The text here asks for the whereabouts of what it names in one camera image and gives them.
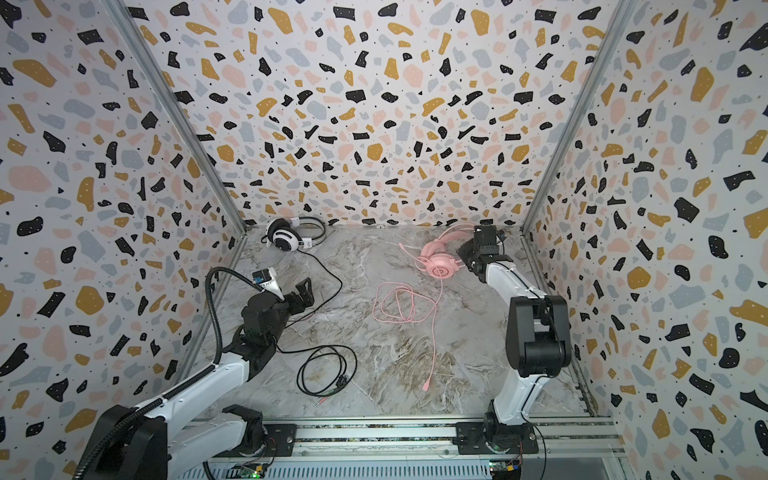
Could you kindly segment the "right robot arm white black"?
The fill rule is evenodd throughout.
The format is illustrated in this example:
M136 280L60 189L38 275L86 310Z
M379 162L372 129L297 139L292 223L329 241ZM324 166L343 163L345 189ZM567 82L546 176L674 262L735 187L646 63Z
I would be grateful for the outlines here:
M477 225L457 250L469 271L508 305L504 350L510 366L483 420L456 425L453 443L461 455L536 453L542 442L530 410L546 383L572 360L566 300L524 279L500 240L495 226Z

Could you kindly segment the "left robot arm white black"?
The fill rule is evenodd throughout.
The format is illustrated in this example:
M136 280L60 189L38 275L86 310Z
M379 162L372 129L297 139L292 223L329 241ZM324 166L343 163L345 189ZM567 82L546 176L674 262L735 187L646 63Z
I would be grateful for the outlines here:
M257 410L230 405L213 419L193 420L260 373L277 351L288 319L315 303L305 278L280 292L274 275L256 287L242 311L240 333L219 344L213 361L157 397L134 407L115 406L97 420L76 479L175 479L221 453L286 456Z

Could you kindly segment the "pink headphones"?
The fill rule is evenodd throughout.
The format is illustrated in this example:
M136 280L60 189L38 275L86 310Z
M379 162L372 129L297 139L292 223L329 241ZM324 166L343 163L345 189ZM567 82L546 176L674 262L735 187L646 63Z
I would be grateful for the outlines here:
M474 232L471 224L455 224L447 228L432 241L426 243L418 255L413 255L402 243L400 249L410 257L416 268L428 276L446 280L457 273L463 262L448 252L448 244L453 241L469 240Z

